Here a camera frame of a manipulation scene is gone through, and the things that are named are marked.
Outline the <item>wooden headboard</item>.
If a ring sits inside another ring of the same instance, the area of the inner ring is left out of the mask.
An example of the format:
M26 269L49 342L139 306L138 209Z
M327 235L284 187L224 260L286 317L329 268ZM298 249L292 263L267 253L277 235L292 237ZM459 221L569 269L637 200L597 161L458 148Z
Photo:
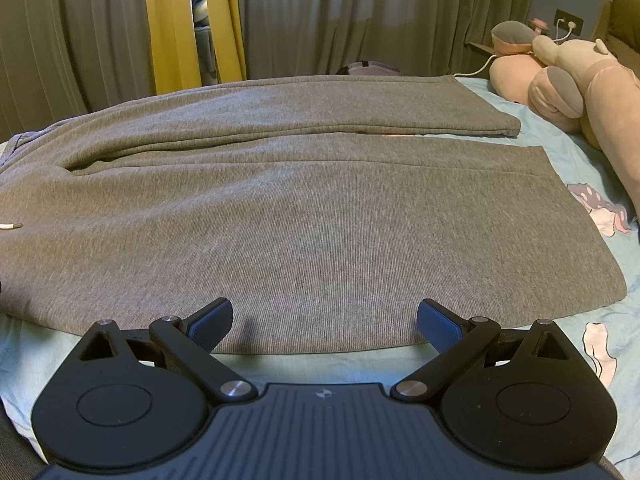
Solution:
M601 39L623 65L639 76L640 0L602 3L591 39Z

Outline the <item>grey curtain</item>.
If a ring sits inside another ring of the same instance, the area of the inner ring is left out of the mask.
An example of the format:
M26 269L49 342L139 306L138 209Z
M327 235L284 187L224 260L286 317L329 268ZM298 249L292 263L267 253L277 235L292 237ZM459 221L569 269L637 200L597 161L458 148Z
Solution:
M201 86L220 84L206 0L191 0ZM461 70L473 41L530 0L239 0L246 78ZM145 0L1 0L1 134L155 96Z

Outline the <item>pink plush toy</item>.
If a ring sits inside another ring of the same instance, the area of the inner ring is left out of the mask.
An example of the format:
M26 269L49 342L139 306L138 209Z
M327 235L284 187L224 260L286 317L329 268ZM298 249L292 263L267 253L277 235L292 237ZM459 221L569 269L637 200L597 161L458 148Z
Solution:
M503 99L602 151L635 205L639 203L639 79L600 40L559 42L523 23L491 31L492 88Z

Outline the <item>yellow curtain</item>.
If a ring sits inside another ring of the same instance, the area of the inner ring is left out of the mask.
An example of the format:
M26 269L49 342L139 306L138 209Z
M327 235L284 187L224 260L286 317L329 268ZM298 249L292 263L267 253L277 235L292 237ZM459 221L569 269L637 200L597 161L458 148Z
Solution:
M218 80L246 78L239 0L206 0ZM201 82L191 0L145 0L152 69L158 94L198 88Z

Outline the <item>wall power outlet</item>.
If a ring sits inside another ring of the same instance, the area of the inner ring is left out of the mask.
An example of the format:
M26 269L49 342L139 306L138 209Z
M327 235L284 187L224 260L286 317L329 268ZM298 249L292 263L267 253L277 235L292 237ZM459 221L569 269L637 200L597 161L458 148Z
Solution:
M553 24L557 32L564 30L567 34L570 32L573 36L580 36L584 27L584 20L577 15L556 9Z

